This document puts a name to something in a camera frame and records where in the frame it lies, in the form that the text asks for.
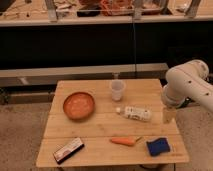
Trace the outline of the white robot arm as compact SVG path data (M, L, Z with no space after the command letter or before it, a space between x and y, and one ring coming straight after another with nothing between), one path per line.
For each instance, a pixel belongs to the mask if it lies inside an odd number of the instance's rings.
M202 60L191 60L170 68L165 75L167 84L162 89L163 122L176 117L176 109L190 98L213 113L213 85L206 81L208 65Z

